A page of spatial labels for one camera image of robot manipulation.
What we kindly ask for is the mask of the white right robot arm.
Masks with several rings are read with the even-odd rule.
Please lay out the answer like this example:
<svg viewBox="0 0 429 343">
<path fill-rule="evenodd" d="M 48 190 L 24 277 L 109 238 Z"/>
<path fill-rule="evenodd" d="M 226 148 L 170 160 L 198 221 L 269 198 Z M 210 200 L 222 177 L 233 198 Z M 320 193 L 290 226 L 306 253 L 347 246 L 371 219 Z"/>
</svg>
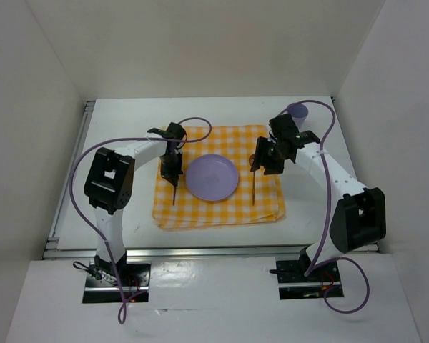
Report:
<svg viewBox="0 0 429 343">
<path fill-rule="evenodd" d="M 270 128 L 272 138 L 263 141 L 261 158 L 265 173 L 282 173 L 290 160 L 327 192 L 321 239 L 300 252 L 297 270 L 303 279 L 313 280 L 325 262 L 385 238 L 383 191 L 354 178 L 325 149 L 324 139 L 300 131 L 289 114 L 271 119 Z"/>
</svg>

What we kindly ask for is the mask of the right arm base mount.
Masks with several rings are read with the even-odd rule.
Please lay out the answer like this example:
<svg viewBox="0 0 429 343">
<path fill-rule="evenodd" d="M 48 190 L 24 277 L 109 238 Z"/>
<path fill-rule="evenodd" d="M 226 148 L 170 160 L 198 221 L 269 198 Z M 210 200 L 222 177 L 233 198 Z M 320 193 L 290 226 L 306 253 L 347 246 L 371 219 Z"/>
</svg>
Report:
<svg viewBox="0 0 429 343">
<path fill-rule="evenodd" d="M 344 297 L 336 262 L 305 276 L 304 265 L 299 258 L 299 254 L 280 254 L 269 269 L 277 280 L 280 300 L 322 299 L 326 291 L 329 291 L 328 297 Z"/>
</svg>

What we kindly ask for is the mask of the purple plastic plate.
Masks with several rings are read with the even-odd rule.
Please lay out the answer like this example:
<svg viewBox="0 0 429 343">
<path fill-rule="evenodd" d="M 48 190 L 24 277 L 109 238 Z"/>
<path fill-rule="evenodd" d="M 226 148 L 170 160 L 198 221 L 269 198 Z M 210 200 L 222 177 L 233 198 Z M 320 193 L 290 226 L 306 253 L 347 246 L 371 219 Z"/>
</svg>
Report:
<svg viewBox="0 0 429 343">
<path fill-rule="evenodd" d="M 239 172 L 226 157 L 207 154 L 189 164 L 185 182 L 193 196 L 207 202 L 218 202 L 234 193 L 239 184 Z"/>
</svg>

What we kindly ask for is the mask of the copper fork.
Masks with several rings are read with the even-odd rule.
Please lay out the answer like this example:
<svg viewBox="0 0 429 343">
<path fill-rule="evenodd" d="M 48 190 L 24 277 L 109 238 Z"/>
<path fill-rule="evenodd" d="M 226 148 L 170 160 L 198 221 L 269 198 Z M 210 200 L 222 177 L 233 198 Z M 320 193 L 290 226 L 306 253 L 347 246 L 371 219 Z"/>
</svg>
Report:
<svg viewBox="0 0 429 343">
<path fill-rule="evenodd" d="M 175 202 L 176 202 L 177 185 L 178 185 L 178 183 L 173 184 L 173 192 L 172 192 L 172 206 L 174 206 L 174 205 L 175 205 Z"/>
</svg>

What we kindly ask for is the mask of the purple plastic cup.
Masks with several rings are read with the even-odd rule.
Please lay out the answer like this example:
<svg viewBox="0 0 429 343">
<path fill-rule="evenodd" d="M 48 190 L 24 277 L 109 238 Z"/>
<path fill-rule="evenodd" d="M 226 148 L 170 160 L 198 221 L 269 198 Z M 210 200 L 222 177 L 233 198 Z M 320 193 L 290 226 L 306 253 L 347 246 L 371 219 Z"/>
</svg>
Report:
<svg viewBox="0 0 429 343">
<path fill-rule="evenodd" d="M 292 117 L 296 127 L 300 129 L 309 114 L 309 110 L 304 104 L 290 104 L 287 107 L 287 113 Z"/>
</svg>

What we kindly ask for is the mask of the copper spoon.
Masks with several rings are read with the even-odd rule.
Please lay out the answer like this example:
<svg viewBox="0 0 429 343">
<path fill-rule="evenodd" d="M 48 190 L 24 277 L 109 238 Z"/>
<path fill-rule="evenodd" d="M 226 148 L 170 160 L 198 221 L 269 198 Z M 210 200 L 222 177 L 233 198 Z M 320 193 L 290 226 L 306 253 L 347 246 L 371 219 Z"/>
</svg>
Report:
<svg viewBox="0 0 429 343">
<path fill-rule="evenodd" d="M 250 155 L 248 162 L 250 164 L 250 166 L 253 166 L 255 160 L 255 155 L 252 154 Z M 252 206 L 255 205 L 255 183 L 256 183 L 256 173 L 255 171 L 252 172 Z"/>
</svg>

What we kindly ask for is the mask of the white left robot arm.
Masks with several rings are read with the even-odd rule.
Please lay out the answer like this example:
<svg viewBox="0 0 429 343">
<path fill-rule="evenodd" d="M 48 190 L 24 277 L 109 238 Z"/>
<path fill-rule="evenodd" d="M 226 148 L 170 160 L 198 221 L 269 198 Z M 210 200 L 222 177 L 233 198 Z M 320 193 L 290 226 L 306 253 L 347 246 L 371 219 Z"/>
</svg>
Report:
<svg viewBox="0 0 429 343">
<path fill-rule="evenodd" d="M 127 278 L 123 211 L 132 196 L 134 173 L 158 159 L 152 216 L 163 229 L 271 222 L 281 205 L 274 179 L 251 168 L 260 125 L 153 128 L 122 149 L 96 151 L 84 185 L 99 235 L 96 267 L 111 285 Z"/>
</svg>

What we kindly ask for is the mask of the yellow checkered cloth napkin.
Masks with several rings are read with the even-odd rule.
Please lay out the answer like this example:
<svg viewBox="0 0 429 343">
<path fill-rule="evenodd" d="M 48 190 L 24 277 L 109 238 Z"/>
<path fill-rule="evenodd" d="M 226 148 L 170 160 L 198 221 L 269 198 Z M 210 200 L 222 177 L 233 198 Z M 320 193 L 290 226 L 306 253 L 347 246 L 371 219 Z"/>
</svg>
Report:
<svg viewBox="0 0 429 343">
<path fill-rule="evenodd" d="M 206 154 L 224 156 L 237 167 L 239 184 L 229 198 L 207 202 L 194 197 L 179 180 L 176 202 L 172 206 L 173 186 L 157 175 L 152 216 L 167 231 L 212 226 L 269 223 L 285 216 L 285 200 L 278 176 L 256 171 L 255 205 L 252 206 L 252 172 L 248 159 L 255 152 L 259 136 L 266 136 L 264 125 L 215 126 L 208 138 L 183 147 L 183 171 L 196 158 Z"/>
</svg>

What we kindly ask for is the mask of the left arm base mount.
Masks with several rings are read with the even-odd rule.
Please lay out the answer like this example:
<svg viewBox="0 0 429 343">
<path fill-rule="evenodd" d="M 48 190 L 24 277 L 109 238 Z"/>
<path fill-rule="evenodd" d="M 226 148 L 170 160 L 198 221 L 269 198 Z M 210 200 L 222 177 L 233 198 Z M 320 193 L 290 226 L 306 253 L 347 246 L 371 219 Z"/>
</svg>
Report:
<svg viewBox="0 0 429 343">
<path fill-rule="evenodd" d="M 75 261 L 72 266 L 86 273 L 83 304 L 122 302 L 117 278 L 114 274 L 102 270 L 94 262 Z M 151 262 L 131 263 L 122 267 L 120 278 L 124 298 L 129 303 L 146 303 L 149 301 Z"/>
</svg>

